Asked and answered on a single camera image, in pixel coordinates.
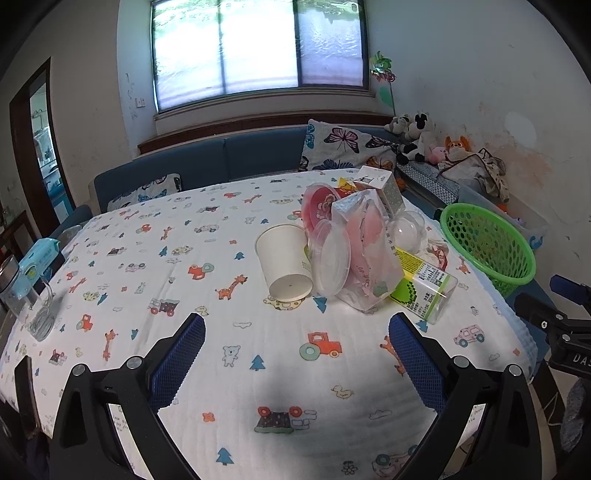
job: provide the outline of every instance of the pink plush toy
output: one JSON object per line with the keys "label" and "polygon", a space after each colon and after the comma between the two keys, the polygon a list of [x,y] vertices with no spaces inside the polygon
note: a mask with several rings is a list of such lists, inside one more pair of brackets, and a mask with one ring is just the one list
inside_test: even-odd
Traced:
{"label": "pink plush toy", "polygon": [[429,146],[431,153],[427,156],[427,160],[432,165],[437,165],[439,162],[444,161],[447,158],[447,150],[445,147],[435,147],[434,145]]}

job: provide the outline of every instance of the cardboard box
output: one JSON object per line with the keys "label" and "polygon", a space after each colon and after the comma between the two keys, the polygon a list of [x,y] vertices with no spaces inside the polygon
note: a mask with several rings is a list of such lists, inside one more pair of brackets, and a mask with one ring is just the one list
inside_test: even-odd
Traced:
{"label": "cardboard box", "polygon": [[394,173],[391,171],[364,165],[353,182],[359,190],[377,190],[390,219],[394,218],[398,209],[404,204]]}

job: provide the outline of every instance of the glass pitcher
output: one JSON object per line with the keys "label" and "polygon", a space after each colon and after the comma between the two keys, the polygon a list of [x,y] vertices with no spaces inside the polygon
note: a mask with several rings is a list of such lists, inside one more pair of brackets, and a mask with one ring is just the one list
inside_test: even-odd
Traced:
{"label": "glass pitcher", "polygon": [[31,335],[41,342],[56,321],[50,314],[53,303],[53,290],[43,276],[47,299],[42,301],[27,276],[20,270],[14,255],[0,265],[0,300],[27,328]]}

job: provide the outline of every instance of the butterfly pillow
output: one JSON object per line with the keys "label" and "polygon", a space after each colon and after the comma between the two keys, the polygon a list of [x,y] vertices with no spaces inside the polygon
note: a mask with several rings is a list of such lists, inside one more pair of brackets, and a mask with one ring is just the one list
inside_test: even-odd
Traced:
{"label": "butterfly pillow", "polygon": [[124,193],[111,200],[107,206],[107,212],[147,202],[148,200],[166,197],[181,191],[181,176],[178,173],[171,173],[160,179],[148,182],[133,192]]}
{"label": "butterfly pillow", "polygon": [[394,144],[352,128],[310,120],[302,151],[302,170],[359,168],[362,165],[392,170]]}

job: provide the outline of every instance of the basket rim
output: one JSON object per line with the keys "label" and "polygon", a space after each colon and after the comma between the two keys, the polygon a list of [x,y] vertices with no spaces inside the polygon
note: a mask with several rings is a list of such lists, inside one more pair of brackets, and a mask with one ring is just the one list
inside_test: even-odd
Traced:
{"label": "basket rim", "polygon": [[[522,278],[508,277],[507,275],[503,275],[502,273],[499,273],[493,270],[491,267],[488,267],[484,263],[480,262],[477,258],[474,257],[474,255],[472,255],[468,250],[461,246],[460,243],[453,236],[453,234],[449,231],[449,228],[447,227],[447,217],[455,213],[454,210],[459,209],[464,209],[464,212],[465,209],[470,209],[474,212],[482,213],[484,216],[494,216],[497,219],[499,219],[504,224],[505,229],[507,229],[508,231],[510,231],[510,233],[513,234],[515,241],[517,241],[520,244],[521,248],[525,251],[525,256],[527,257],[529,265],[528,274]],[[534,279],[537,265],[533,250],[528,245],[527,241],[525,240],[523,235],[521,235],[519,230],[515,228],[513,225],[511,225],[509,222],[507,222],[507,220],[497,215],[496,213],[493,213],[490,210],[487,210],[483,207],[479,207],[478,205],[472,205],[470,203],[452,203],[445,207],[444,211],[441,213],[439,222],[446,239],[453,245],[453,247],[459,253],[465,255],[467,260],[473,263],[479,270],[483,271],[489,277],[492,277],[498,281],[508,283],[509,285],[515,286],[526,285]]]}

